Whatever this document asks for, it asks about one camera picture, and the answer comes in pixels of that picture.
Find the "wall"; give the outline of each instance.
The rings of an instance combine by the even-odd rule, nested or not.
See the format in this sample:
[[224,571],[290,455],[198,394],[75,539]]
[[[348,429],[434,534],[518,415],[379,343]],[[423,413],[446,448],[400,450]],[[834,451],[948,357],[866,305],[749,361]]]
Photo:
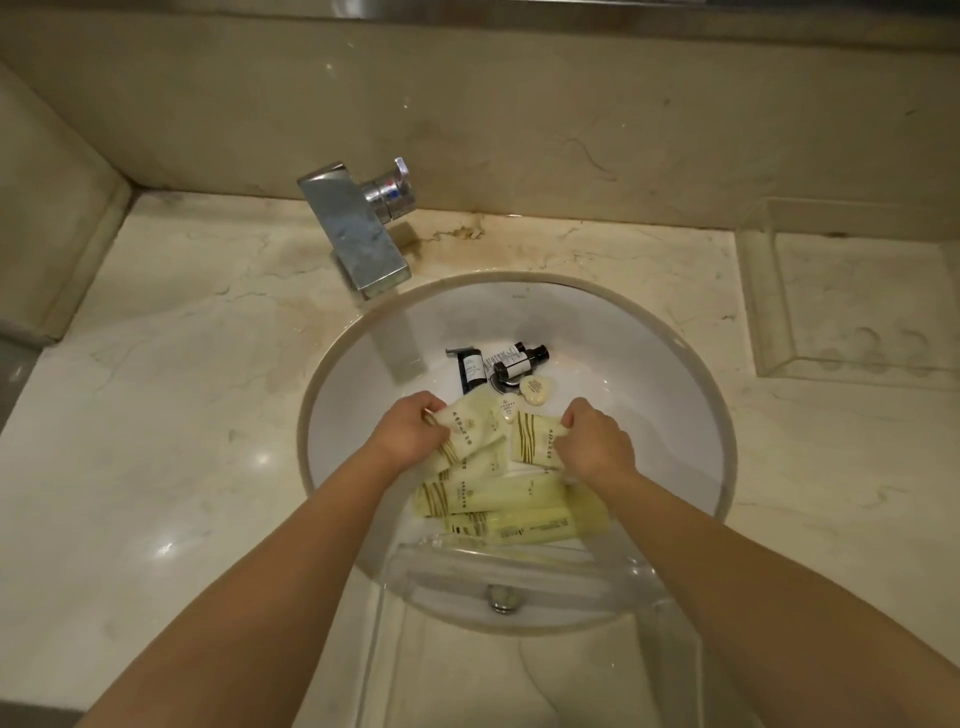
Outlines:
[[767,195],[955,206],[960,57],[309,19],[4,11],[0,55],[150,187],[732,228]]
[[0,332],[63,336],[130,186],[0,63]]

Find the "hand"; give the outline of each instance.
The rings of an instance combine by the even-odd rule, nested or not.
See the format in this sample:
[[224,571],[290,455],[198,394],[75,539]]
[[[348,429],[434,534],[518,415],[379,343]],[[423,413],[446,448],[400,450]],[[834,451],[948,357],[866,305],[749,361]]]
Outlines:
[[570,403],[560,422],[570,429],[569,434],[558,438],[554,445],[566,471],[601,496],[609,483],[636,472],[630,436],[613,417],[578,397]]
[[397,400],[380,418],[364,446],[384,459],[394,477],[421,463],[450,437],[450,430],[423,421],[423,410],[439,412],[446,403],[429,392]]

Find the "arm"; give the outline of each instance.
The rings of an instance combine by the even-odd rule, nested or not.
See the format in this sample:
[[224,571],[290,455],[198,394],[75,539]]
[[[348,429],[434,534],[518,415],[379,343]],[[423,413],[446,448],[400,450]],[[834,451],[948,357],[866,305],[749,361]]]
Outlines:
[[82,728],[290,725],[377,503],[449,436],[421,418],[444,407],[428,392],[398,401],[364,447],[147,646]]
[[947,659],[638,473],[630,438],[586,400],[563,422],[566,469],[608,503],[767,728],[960,725]]

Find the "chrome faucet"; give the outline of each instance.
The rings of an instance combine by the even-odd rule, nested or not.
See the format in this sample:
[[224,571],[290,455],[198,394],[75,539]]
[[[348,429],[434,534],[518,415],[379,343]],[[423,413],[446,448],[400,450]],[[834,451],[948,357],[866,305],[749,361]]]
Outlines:
[[417,208],[403,157],[394,169],[357,184],[346,166],[328,164],[297,180],[353,286],[371,299],[410,278],[410,266],[383,226]]

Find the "forearm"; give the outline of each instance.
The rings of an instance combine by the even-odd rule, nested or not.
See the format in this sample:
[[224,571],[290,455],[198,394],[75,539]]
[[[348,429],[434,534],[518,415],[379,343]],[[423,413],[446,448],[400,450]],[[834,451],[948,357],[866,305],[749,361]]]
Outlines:
[[642,475],[604,490],[768,728],[960,725],[960,673],[873,607]]
[[351,456],[156,638],[84,728],[289,725],[395,476],[375,454]]

